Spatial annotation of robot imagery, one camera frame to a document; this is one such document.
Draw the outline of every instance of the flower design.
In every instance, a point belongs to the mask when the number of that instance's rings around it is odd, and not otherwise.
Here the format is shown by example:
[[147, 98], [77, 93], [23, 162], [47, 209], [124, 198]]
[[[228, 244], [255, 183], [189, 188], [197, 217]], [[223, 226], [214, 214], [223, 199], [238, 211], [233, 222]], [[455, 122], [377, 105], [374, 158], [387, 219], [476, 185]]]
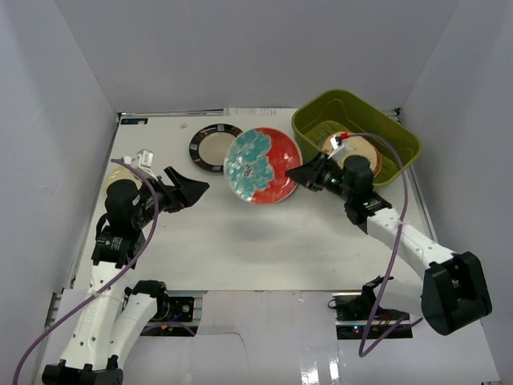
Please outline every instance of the flower design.
[[251, 201], [256, 191], [269, 187], [274, 170], [266, 154], [271, 138], [257, 130], [240, 135], [230, 147], [224, 160], [224, 174], [233, 191], [245, 201]]

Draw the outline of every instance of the black rimmed plate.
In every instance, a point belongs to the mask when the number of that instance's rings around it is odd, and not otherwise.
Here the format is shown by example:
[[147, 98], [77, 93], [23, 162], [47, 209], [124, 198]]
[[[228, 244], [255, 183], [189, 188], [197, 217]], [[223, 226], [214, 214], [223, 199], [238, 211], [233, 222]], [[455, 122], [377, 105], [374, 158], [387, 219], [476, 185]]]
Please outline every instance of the black rimmed plate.
[[202, 128], [192, 137], [189, 154], [203, 170], [221, 173], [226, 152], [241, 133], [231, 124], [219, 123]]

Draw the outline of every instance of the purple cable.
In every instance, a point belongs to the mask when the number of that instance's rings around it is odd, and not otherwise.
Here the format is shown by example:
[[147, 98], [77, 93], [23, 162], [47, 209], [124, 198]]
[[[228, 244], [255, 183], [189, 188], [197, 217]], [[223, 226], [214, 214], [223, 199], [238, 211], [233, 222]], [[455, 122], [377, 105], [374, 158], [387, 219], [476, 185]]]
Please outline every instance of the purple cable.
[[[104, 286], [98, 289], [96, 292], [97, 294], [101, 294], [104, 291], [106, 291], [110, 286], [112, 286], [114, 283], [116, 283], [131, 267], [137, 262], [143, 251], [146, 249], [148, 244], [150, 243], [150, 240], [153, 238], [153, 233], [156, 230], [157, 227], [157, 217], [159, 216], [159, 199], [157, 198], [157, 194], [154, 190], [154, 188], [151, 186], [150, 182], [146, 179], [146, 176], [139, 170], [129, 166], [128, 164], [125, 164], [120, 159], [111, 159], [111, 162], [119, 164], [125, 168], [127, 168], [130, 172], [135, 174], [139, 179], [144, 182], [144, 184], [148, 187], [151, 193], [151, 198], [153, 199], [153, 207], [155, 208], [155, 212], [153, 214], [153, 223], [151, 224], [150, 232], [147, 235], [147, 240], [143, 243], [141, 246], [139, 252], [132, 258], [130, 262], [127, 263], [127, 265], [116, 275], [113, 277], [109, 282], [107, 282]], [[39, 343], [48, 335], [57, 329], [59, 326], [61, 326], [65, 321], [67, 321], [69, 318], [71, 318], [73, 315], [78, 313], [81, 309], [83, 309], [85, 306], [89, 305], [91, 302], [95, 300], [95, 296], [91, 295], [89, 298], [86, 298], [83, 302], [79, 303], [73, 310], [71, 310], [68, 314], [64, 315], [62, 318], [60, 318], [58, 321], [56, 321], [51, 327], [46, 329], [33, 343], [29, 346], [29, 348], [26, 350], [26, 352], [23, 354], [21, 359], [19, 360], [18, 365], [16, 366], [16, 370], [14, 371], [13, 376], [13, 382], [12, 385], [18, 385], [18, 379], [19, 375], [22, 372], [23, 364], [25, 363], [26, 359], [28, 359], [30, 353], [35, 349]]]
[[[388, 149], [394, 154], [395, 160], [398, 162], [398, 166], [401, 170], [401, 176], [402, 176], [402, 184], [404, 186], [404, 204], [402, 206], [401, 215], [399, 216], [399, 225], [398, 225], [398, 233], [395, 237], [394, 247], [392, 248], [392, 255], [390, 256], [390, 261], [388, 262], [388, 266], [386, 268], [385, 275], [383, 276], [383, 282], [381, 287], [379, 288], [378, 295], [376, 296], [376, 301], [374, 301], [374, 305], [372, 306], [372, 310], [370, 311], [369, 318], [367, 319], [366, 327], [363, 330], [363, 336], [362, 336], [362, 342], [360, 343], [360, 347], [358, 349], [358, 354], [360, 357], [367, 356], [383, 339], [385, 339], [390, 333], [392, 333], [395, 329], [397, 329], [401, 322], [406, 319], [406, 316], [401, 316], [395, 324], [393, 324], [391, 327], [387, 329], [385, 333], [380, 335], [378, 339], [376, 339], [367, 350], [365, 349], [365, 344], [367, 342], [367, 338], [369, 337], [370, 328], [372, 326], [372, 321], [374, 320], [374, 317], [376, 317], [376, 313], [378, 312], [379, 302], [382, 300], [383, 293], [385, 292], [386, 284], [389, 281], [390, 274], [392, 273], [392, 268], [394, 267], [395, 258], [398, 255], [398, 249], [399, 244], [401, 241], [401, 234], [402, 234], [402, 222], [404, 221], [404, 218], [406, 216], [406, 210], [408, 209], [408, 181], [406, 180], [406, 174], [404, 173], [404, 166], [402, 164], [401, 157], [399, 156], [398, 152], [395, 150], [394, 146], [392, 146], [387, 140], [382, 138], [379, 135], [375, 134], [369, 134], [369, 133], [358, 133], [358, 134], [349, 134], [349, 137], [351, 136], [362, 136], [362, 137], [369, 137], [373, 138], [375, 140], [380, 141], [383, 143]], [[410, 327], [414, 327], [418, 325], [422, 321], [422, 318], [418, 319], [414, 323], [410, 325]]]
[[146, 333], [147, 331], [150, 331], [150, 330], [153, 330], [153, 329], [155, 329], [157, 327], [162, 327], [162, 326], [183, 327], [186, 331], [189, 332], [189, 334], [191, 336], [194, 337], [196, 335], [194, 330], [192, 330], [189, 326], [185, 325], [182, 322], [159, 322], [159, 323], [155, 323], [153, 325], [146, 326], [141, 333]]

